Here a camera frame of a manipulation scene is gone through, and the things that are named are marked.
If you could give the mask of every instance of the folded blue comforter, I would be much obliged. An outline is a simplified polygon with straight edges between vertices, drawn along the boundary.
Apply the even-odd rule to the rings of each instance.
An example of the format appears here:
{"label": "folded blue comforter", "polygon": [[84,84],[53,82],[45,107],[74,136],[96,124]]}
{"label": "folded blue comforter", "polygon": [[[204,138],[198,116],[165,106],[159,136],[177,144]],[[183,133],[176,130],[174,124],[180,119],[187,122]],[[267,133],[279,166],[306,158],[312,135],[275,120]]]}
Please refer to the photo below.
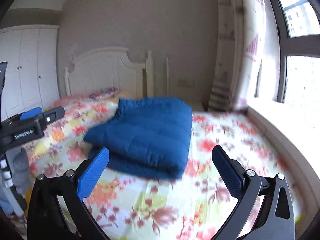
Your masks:
{"label": "folded blue comforter", "polygon": [[120,99],[115,117],[91,128],[84,140],[109,149],[109,168],[179,179],[188,161],[191,126],[191,108],[180,99]]}

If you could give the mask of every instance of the curtain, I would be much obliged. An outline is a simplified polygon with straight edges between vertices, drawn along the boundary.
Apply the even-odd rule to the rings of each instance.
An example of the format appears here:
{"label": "curtain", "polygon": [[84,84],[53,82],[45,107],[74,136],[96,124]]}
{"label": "curtain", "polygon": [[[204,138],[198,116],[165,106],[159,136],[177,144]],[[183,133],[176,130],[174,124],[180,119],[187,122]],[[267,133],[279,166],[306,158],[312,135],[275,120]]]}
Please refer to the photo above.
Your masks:
{"label": "curtain", "polygon": [[219,36],[209,110],[247,109],[261,64],[266,13],[264,0],[218,0]]}

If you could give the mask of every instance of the window sill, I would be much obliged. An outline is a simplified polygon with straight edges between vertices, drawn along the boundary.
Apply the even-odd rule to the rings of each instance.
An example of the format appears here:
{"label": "window sill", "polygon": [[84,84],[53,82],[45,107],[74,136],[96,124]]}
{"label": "window sill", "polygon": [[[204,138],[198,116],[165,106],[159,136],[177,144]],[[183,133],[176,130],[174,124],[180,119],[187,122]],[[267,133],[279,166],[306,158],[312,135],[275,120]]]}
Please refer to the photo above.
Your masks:
{"label": "window sill", "polygon": [[306,202],[305,219],[300,227],[303,232],[320,208],[320,130],[288,105],[257,98],[248,105],[248,117],[285,159],[301,189]]}

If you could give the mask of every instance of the blue gripper pad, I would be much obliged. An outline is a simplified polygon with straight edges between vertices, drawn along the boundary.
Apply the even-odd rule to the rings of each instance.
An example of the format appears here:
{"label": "blue gripper pad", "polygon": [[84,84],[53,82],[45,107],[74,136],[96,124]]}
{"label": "blue gripper pad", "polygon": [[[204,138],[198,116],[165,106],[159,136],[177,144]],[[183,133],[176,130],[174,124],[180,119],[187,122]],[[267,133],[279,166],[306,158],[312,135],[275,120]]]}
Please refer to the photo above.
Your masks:
{"label": "blue gripper pad", "polygon": [[103,147],[78,179],[77,195],[81,201],[90,196],[108,162],[109,150]]}
{"label": "blue gripper pad", "polygon": [[22,113],[22,115],[20,116],[20,120],[27,119],[27,118],[30,118],[30,117],[34,117],[37,114],[41,114],[41,113],[42,113],[41,107],[36,107],[34,109],[31,109],[29,111],[26,111],[26,112]]}
{"label": "blue gripper pad", "polygon": [[231,160],[221,146],[217,145],[212,149],[212,161],[216,166],[224,184],[226,184],[230,195],[237,199],[241,199],[243,196],[244,185],[238,172],[232,164],[232,161],[234,160]]}

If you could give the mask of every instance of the window frame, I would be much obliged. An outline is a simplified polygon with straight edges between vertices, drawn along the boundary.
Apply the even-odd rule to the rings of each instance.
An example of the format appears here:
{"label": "window frame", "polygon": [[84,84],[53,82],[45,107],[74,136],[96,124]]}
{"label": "window frame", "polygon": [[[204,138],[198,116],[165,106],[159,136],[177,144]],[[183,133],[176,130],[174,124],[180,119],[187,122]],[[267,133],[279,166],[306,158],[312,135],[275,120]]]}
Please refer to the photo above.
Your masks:
{"label": "window frame", "polygon": [[[320,22],[320,4],[317,0],[307,0]],[[320,57],[320,34],[290,37],[285,11],[280,0],[270,0],[276,19],[280,46],[280,79],[277,101],[284,102],[288,80],[287,56]]]}

